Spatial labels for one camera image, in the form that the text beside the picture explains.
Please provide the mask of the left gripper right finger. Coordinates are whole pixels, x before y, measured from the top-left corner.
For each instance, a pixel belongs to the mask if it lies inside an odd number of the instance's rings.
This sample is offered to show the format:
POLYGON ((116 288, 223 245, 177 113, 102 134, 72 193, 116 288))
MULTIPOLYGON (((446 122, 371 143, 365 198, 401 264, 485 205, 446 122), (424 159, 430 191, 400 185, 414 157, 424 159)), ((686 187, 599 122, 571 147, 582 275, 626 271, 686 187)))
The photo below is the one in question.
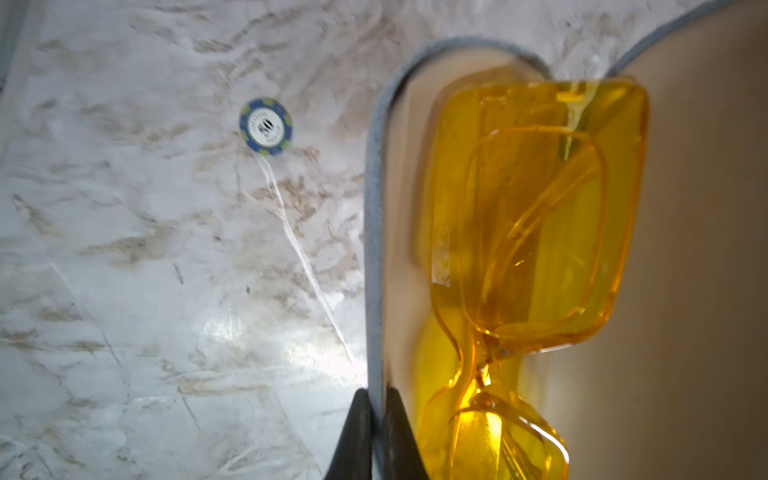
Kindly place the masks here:
POLYGON ((402 397, 389 387, 384 412, 383 478, 428 480, 402 397))

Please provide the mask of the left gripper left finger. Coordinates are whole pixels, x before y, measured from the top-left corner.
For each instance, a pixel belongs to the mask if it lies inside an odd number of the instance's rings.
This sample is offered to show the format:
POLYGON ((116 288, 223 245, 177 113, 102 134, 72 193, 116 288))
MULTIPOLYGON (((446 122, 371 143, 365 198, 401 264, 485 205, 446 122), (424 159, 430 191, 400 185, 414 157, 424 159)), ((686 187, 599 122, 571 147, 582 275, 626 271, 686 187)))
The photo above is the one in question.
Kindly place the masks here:
POLYGON ((372 411, 366 389, 358 389, 353 396, 324 479, 372 479, 372 411))

